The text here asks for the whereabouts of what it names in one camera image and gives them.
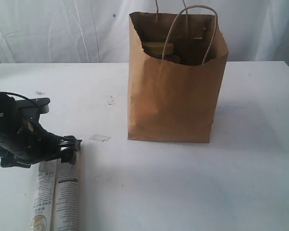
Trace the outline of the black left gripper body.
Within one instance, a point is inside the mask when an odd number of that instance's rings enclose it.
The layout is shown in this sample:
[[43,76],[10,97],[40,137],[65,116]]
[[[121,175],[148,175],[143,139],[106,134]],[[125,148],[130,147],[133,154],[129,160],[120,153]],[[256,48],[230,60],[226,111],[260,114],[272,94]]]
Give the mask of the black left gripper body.
[[0,121],[0,166],[30,168],[42,161],[61,159],[59,137],[40,124]]

